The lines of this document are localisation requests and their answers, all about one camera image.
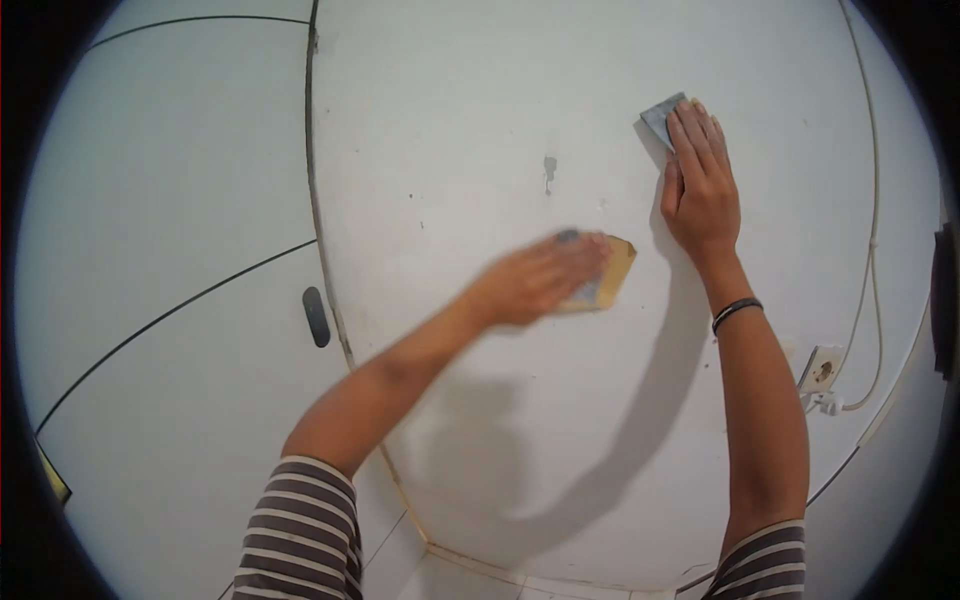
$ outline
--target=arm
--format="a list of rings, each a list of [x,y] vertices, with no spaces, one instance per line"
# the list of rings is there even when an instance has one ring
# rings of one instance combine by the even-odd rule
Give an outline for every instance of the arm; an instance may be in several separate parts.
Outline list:
[[[318,458],[352,477],[464,348],[491,326],[526,325],[552,311],[598,276],[609,254],[602,235],[568,244],[551,236],[501,259],[436,316],[321,396],[282,456]]]
[[[702,104],[667,119],[677,149],[660,209],[686,250],[716,315],[753,295],[736,255],[740,209],[723,130]],[[803,518],[809,486],[806,420],[777,337],[757,307],[718,328],[730,450],[730,520],[722,555],[764,527]]]

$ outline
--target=shirt sleeve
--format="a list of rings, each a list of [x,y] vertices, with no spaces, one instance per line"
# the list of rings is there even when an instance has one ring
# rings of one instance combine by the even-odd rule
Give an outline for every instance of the shirt sleeve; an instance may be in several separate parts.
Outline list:
[[[800,600],[805,574],[804,522],[784,521],[734,546],[704,600]]]
[[[362,600],[356,490],[335,467],[280,461],[244,538],[234,600]]]

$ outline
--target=forearm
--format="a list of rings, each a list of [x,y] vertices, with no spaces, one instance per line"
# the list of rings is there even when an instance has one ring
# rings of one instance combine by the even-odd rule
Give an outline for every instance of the forearm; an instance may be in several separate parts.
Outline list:
[[[290,434],[283,456],[319,458],[351,477],[483,329],[457,299],[321,396]]]
[[[735,256],[701,275],[714,315],[753,295]],[[719,326],[717,340],[731,462],[728,540],[736,542],[771,522],[803,516],[809,485],[806,420],[762,310],[733,313]]]

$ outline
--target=white wire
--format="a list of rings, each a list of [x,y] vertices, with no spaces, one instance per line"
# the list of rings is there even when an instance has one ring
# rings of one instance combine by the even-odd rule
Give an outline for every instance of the white wire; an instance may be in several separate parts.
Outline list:
[[[860,313],[863,311],[863,301],[866,298],[867,293],[867,278],[869,277],[874,287],[874,308],[876,312],[876,373],[874,374],[874,382],[871,384],[870,390],[863,397],[863,399],[861,399],[859,402],[847,404],[843,407],[843,410],[845,411],[855,411],[866,404],[867,400],[870,399],[870,396],[874,394],[876,385],[880,381],[880,370],[883,367],[883,323],[880,318],[880,293],[876,285],[876,224],[879,221],[880,212],[880,169],[879,152],[876,142],[876,116],[874,115],[873,97],[870,94],[870,83],[867,81],[867,71],[863,66],[863,59],[860,56],[860,47],[857,45],[856,36],[853,34],[853,23],[850,19],[850,15],[847,13],[847,7],[844,3],[844,0],[839,0],[839,3],[840,10],[843,11],[844,18],[847,20],[847,28],[850,30],[850,38],[853,41],[853,52],[856,54],[856,62],[860,66],[860,77],[863,79],[863,89],[867,96],[867,111],[870,114],[870,132],[874,141],[874,218],[870,226],[870,245],[867,250],[867,265],[863,273],[863,285],[860,288],[860,304],[856,308],[856,316],[853,317],[853,329],[850,332],[850,340],[847,342],[847,351],[844,352],[843,361],[840,363],[840,367],[837,369],[837,377],[839,377],[844,365],[847,364],[847,357],[850,356],[853,338],[856,335],[856,326],[860,322]]]

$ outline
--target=bracelet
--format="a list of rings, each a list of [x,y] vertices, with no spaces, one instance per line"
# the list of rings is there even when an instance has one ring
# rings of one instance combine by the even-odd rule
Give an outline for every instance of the bracelet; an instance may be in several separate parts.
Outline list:
[[[742,300],[737,300],[736,302],[727,306],[720,312],[717,313],[716,318],[713,320],[713,335],[717,334],[717,327],[720,326],[720,323],[724,322],[730,315],[740,310],[741,308],[746,308],[747,306],[756,306],[760,310],[763,310],[763,304],[760,303],[760,300],[756,298],[744,298]]]

